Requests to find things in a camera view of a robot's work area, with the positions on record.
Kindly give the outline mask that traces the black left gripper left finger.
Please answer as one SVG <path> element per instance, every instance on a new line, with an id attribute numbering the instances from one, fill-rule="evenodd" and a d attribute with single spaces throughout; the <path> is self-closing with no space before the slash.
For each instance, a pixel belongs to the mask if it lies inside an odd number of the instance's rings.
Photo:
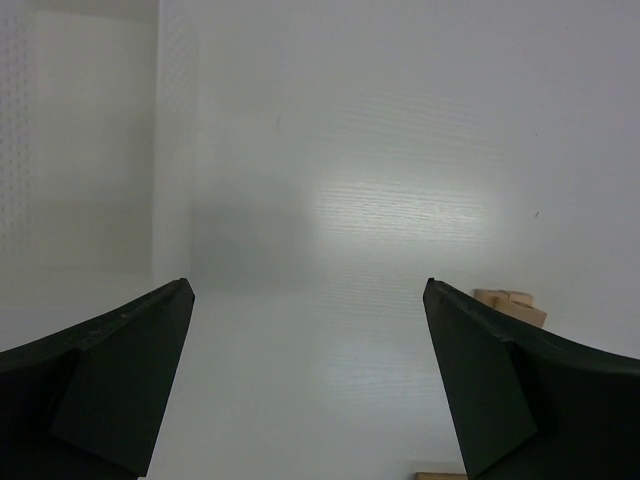
<path id="1" fill-rule="evenodd" d="M 2 478 L 146 476 L 194 303 L 180 278 L 2 352 Z"/>

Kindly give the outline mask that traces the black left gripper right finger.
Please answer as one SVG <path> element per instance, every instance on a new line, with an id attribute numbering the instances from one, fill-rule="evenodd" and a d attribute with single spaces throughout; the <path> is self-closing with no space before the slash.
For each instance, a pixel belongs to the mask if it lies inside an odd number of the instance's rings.
<path id="1" fill-rule="evenodd" d="M 435 279 L 423 303 L 468 478 L 638 478 L 638 360 Z"/>

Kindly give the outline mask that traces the light wooden long block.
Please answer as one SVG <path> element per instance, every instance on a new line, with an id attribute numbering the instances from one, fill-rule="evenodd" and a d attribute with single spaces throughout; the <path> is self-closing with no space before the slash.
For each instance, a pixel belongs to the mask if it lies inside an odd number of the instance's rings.
<path id="1" fill-rule="evenodd" d="M 547 314 L 533 305 L 533 296 L 519 291 L 475 289 L 474 298 L 524 323 L 543 328 Z"/>

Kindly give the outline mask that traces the striped brown wooden block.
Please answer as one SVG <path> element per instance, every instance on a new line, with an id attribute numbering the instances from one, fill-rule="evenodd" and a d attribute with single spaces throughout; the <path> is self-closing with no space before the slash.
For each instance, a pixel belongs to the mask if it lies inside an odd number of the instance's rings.
<path id="1" fill-rule="evenodd" d="M 414 480 L 467 480 L 464 474 L 441 472 L 416 472 Z"/>

